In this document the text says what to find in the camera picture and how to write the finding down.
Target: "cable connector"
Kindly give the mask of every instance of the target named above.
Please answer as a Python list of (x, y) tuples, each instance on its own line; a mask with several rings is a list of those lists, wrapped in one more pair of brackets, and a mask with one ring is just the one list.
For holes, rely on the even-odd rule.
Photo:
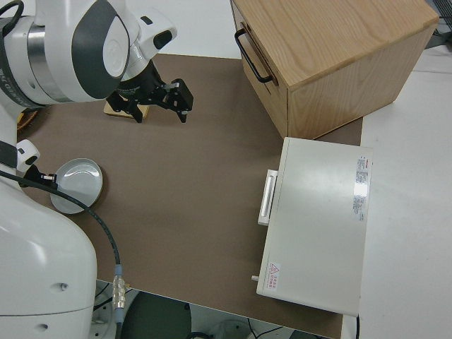
[(124, 322), (124, 306), (126, 305), (126, 283), (122, 278), (122, 265), (116, 265), (113, 279), (113, 300), (115, 323)]

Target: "black drawer handle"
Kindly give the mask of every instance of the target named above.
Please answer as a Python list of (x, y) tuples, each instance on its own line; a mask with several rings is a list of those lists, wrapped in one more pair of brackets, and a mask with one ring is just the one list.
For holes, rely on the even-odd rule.
[(243, 47), (243, 45), (241, 44), (241, 42), (239, 40), (239, 37), (245, 33), (246, 33), (246, 30), (244, 28), (242, 28), (241, 30), (236, 31), (236, 33), (234, 34), (235, 42), (237, 43), (237, 46), (239, 46), (239, 49), (242, 52), (243, 57), (245, 58), (248, 65), (251, 67), (251, 70), (253, 71), (254, 75), (256, 76), (257, 80), (260, 83), (267, 83), (268, 81), (272, 81), (273, 80), (272, 76), (263, 77), (263, 76), (261, 76), (261, 74), (259, 74), (259, 72), (257, 71), (257, 68), (254, 66), (253, 62), (249, 58), (249, 55), (246, 53), (245, 48)]

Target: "red warning triangle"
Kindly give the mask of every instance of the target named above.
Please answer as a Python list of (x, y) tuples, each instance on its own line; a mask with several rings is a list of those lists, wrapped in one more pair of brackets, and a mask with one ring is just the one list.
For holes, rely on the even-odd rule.
[(276, 272), (279, 272), (280, 269), (276, 267), (274, 264), (270, 264), (270, 274), (275, 274)]

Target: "white drawer handle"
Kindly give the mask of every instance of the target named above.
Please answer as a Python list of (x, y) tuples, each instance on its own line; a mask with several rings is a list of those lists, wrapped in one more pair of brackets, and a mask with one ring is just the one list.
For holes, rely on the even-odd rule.
[(259, 211), (258, 224), (268, 226), (270, 222), (271, 204), (273, 202), (273, 194), (275, 193), (276, 178), (278, 171), (267, 170), (266, 185), (263, 188), (263, 197), (261, 210)]

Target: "small wooden block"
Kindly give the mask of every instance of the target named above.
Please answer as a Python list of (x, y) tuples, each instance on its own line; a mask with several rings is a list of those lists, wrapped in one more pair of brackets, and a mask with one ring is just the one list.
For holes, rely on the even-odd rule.
[[(138, 108), (141, 110), (141, 113), (143, 113), (143, 119), (145, 119), (148, 116), (149, 106), (138, 105)], [(115, 112), (112, 109), (112, 107), (108, 104), (108, 102), (105, 103), (104, 113), (108, 114), (108, 115), (112, 115), (114, 117), (133, 118), (130, 114), (127, 114), (126, 112), (123, 112), (123, 111)]]

